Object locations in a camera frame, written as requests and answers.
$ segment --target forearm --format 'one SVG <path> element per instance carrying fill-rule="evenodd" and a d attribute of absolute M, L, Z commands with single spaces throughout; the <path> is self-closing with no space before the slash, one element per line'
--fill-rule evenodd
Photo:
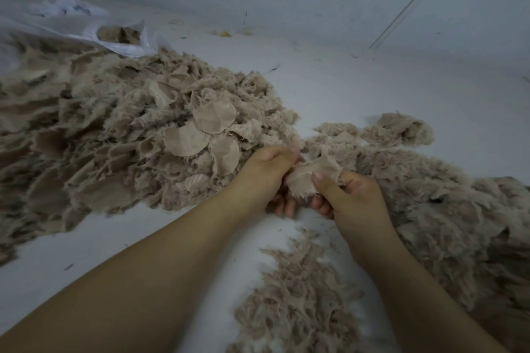
<path fill-rule="evenodd" d="M 369 261 L 404 353 L 507 353 L 469 317 L 401 244 Z"/>
<path fill-rule="evenodd" d="M 85 274 L 1 337 L 0 351 L 167 349 L 237 229 L 227 201 L 212 197 Z"/>

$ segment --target white floor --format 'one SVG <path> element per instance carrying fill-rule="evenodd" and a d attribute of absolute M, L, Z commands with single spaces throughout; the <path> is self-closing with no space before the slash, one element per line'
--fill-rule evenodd
<path fill-rule="evenodd" d="M 116 15 L 144 18 L 176 50 L 194 53 L 213 66 L 267 73 L 284 105 L 301 115 L 297 128 L 302 136 L 312 134 L 321 122 L 365 126 L 381 113 L 398 110 L 434 128 L 436 141 L 422 149 L 425 153 L 460 165 L 473 176 L 515 176 L 530 183 L 530 84 L 523 79 L 355 46 L 332 49 L 259 28 L 247 36 L 237 33 L 238 28 L 196 17 L 92 1 Z M 227 30 L 233 37 L 211 35 L 212 30 Z M 139 205 L 111 218 L 91 215 L 71 233 L 19 247 L 19 258 L 0 268 L 0 333 L 88 270 L 181 214 Z M 234 240 L 179 352 L 224 351 L 238 331 L 232 310 L 259 284 L 261 270 L 272 264 L 259 249 L 285 246 L 297 226 L 319 229 L 324 239 L 336 240 L 341 253 L 331 259 L 366 292 L 359 311 L 366 332 L 391 338 L 373 284 L 352 262 L 332 223 L 306 210 L 297 222 L 267 216 Z"/>

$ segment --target hand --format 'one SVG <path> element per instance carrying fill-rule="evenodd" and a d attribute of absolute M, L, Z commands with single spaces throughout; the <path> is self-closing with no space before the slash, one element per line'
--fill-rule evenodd
<path fill-rule="evenodd" d="M 349 171 L 342 172 L 340 178 L 346 183 L 344 190 L 328 176 L 313 174 L 313 182 L 321 195 L 313 197 L 311 208 L 335 219 L 354 260 L 364 267 L 370 259 L 391 252 L 402 243 L 388 215 L 379 184 Z"/>
<path fill-rule="evenodd" d="M 275 213 L 281 216 L 285 210 L 288 216 L 295 214 L 294 200 L 286 202 L 279 192 L 282 178 L 296 162 L 303 160 L 300 148 L 282 145 L 259 149 L 245 163 L 225 192 L 244 217 L 265 210 L 269 202 L 275 204 Z"/>

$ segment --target fingernail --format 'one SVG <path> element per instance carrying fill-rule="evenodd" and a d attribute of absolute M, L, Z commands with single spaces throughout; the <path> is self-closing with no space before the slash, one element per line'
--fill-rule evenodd
<path fill-rule="evenodd" d="M 315 172 L 313 172 L 313 177 L 316 180 L 320 181 L 320 180 L 322 180 L 324 178 L 324 174 L 322 172 L 315 171 Z"/>
<path fill-rule="evenodd" d="M 289 147 L 291 151 L 293 151 L 295 154 L 300 154 L 300 147 L 298 145 L 291 145 Z"/>

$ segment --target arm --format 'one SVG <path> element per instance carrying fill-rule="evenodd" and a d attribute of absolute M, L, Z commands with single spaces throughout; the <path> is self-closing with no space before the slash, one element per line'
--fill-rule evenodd
<path fill-rule="evenodd" d="M 374 280 L 405 353 L 507 353 L 410 255 L 392 226 L 374 179 L 344 172 L 344 191 L 313 174 L 323 197 L 312 207 L 334 217 L 354 260 Z"/>
<path fill-rule="evenodd" d="M 220 193 L 97 266 L 8 330 L 0 351 L 167 351 L 224 246 L 271 201 L 298 157 L 287 147 L 257 151 Z"/>

